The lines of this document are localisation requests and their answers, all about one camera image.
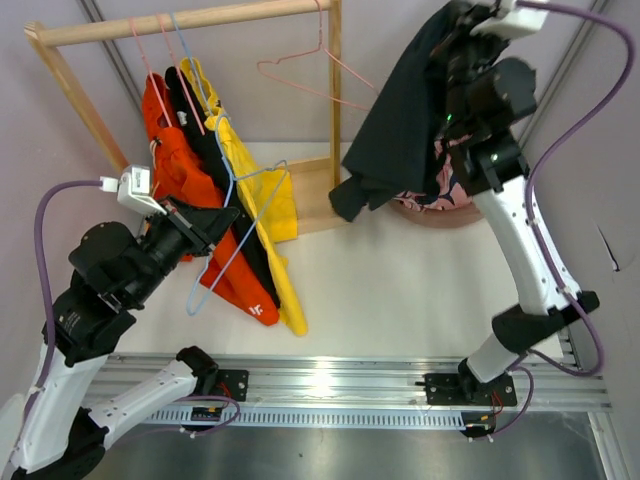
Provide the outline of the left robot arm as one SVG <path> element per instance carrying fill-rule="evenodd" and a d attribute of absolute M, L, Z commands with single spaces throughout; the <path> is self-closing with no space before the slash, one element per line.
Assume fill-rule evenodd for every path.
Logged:
<path fill-rule="evenodd" d="M 70 286 L 53 304 L 54 355 L 10 457 L 15 479 L 81 479 L 125 433 L 186 397 L 209 398 L 218 364 L 196 346 L 181 349 L 160 372 L 92 407 L 82 402 L 99 370 L 146 300 L 187 255 L 206 256 L 238 215 L 233 207 L 200 208 L 173 197 L 135 237 L 119 222 L 92 227 L 69 255 Z"/>

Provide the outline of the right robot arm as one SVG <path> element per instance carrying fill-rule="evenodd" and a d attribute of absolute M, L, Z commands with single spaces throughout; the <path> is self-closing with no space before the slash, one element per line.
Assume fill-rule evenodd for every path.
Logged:
<path fill-rule="evenodd" d="M 447 68 L 445 150 L 492 228 L 518 295 L 516 305 L 493 318 L 487 340 L 459 364 L 458 395 L 475 404 L 533 347 L 600 301 L 566 270 L 511 132 L 537 109 L 536 73 L 526 61 L 501 54 L 511 40 L 540 29 L 543 17 L 513 5 L 454 1 L 451 8 L 452 30 L 432 53 Z"/>

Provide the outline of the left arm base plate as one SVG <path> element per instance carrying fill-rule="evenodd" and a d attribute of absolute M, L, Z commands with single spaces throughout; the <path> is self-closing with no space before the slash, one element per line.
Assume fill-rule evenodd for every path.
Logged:
<path fill-rule="evenodd" d="M 247 398 L 249 377 L 248 370 L 221 369 L 216 375 L 210 394 L 244 402 Z"/>

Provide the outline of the dark navy shorts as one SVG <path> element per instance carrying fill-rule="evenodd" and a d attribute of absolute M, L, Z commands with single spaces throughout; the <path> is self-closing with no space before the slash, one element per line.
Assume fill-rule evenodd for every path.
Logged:
<path fill-rule="evenodd" d="M 330 191 L 334 212 L 353 221 L 401 192 L 432 194 L 443 160 L 434 141 L 446 119 L 446 66 L 431 52 L 451 30 L 450 5 L 434 13 L 398 59 L 344 156 L 350 177 Z"/>

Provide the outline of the pink floral shorts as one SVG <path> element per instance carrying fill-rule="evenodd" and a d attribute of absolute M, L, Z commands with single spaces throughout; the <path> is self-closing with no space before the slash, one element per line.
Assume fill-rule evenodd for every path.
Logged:
<path fill-rule="evenodd" d="M 436 175 L 437 190 L 435 193 L 401 192 L 394 201 L 405 209 L 415 212 L 428 210 L 449 211 L 461 209 L 472 204 L 471 198 L 461 186 L 451 165 L 451 155 L 442 138 L 434 141 L 437 160 L 443 160 L 442 169 Z"/>

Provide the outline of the black shorts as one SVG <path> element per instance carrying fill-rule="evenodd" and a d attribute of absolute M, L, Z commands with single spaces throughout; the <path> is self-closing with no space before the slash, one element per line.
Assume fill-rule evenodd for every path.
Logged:
<path fill-rule="evenodd" d="M 168 101 L 190 150 L 189 159 L 184 162 L 189 181 L 189 185 L 183 188 L 187 201 L 197 206 L 223 205 L 227 187 L 226 171 L 221 163 L 214 133 L 203 125 L 205 135 L 201 135 L 174 66 L 166 70 L 165 84 Z M 192 86 L 189 90 L 203 123 L 203 108 Z M 239 216 L 215 248 L 200 283 L 211 287 L 221 297 L 229 293 L 231 296 L 228 300 L 238 308 L 266 324 L 273 324 L 278 317 L 280 301 L 274 282 L 269 277 L 265 250 L 253 232 L 253 222 L 239 200 L 236 185 L 228 206 L 237 208 Z"/>

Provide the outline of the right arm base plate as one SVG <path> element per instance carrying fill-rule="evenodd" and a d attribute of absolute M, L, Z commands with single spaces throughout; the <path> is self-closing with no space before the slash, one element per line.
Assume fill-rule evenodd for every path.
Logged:
<path fill-rule="evenodd" d="M 503 374 L 489 383 L 455 373 L 427 373 L 416 386 L 424 389 L 432 406 L 491 406 L 498 395 L 503 406 L 515 407 L 517 396 L 511 376 Z"/>

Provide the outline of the orange shorts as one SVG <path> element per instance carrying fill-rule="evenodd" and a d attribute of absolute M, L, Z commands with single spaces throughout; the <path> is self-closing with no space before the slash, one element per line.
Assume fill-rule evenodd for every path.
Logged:
<path fill-rule="evenodd" d="M 150 150 L 153 157 L 154 196 L 157 198 L 173 196 L 182 202 L 194 205 L 187 201 L 187 194 L 183 190 L 184 187 L 189 185 L 189 181 L 187 180 L 187 168 L 184 164 L 184 162 L 189 159 L 189 145 L 186 143 L 185 138 L 182 135 L 176 114 L 173 112 L 171 104 L 168 101 L 168 88 L 165 84 L 165 75 L 161 76 L 154 73 L 154 76 L 173 124 L 172 127 L 168 127 L 166 125 L 151 82 L 146 79 L 145 91 L 142 100 L 142 112 L 147 136 L 149 137 Z M 220 208 L 223 205 L 194 206 Z M 230 296 L 231 295 L 227 293 L 225 296 L 219 297 L 234 305 L 234 303 L 228 300 Z M 274 325 L 279 320 L 279 309 L 277 320 L 273 324 L 266 324 L 258 318 L 254 318 L 266 326 Z"/>

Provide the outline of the yellow shorts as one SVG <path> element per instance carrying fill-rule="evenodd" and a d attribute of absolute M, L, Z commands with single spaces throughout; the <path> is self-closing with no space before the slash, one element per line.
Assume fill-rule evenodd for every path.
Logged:
<path fill-rule="evenodd" d="M 191 86 L 198 90 L 187 58 L 180 62 L 180 68 Z M 308 332 L 303 308 L 287 273 L 287 259 L 276 249 L 278 242 L 293 240 L 298 236 L 291 174 L 286 165 L 265 170 L 258 167 L 232 127 L 218 94 L 207 78 L 204 85 L 208 103 L 213 108 L 213 117 L 209 118 L 205 112 L 204 101 L 198 91 L 196 97 L 206 115 L 203 125 L 211 132 L 219 132 L 226 157 L 239 179 L 239 200 L 248 209 L 251 221 L 255 224 L 253 232 L 265 250 L 269 277 L 274 282 L 280 301 L 280 320 L 294 334 L 303 336 Z"/>

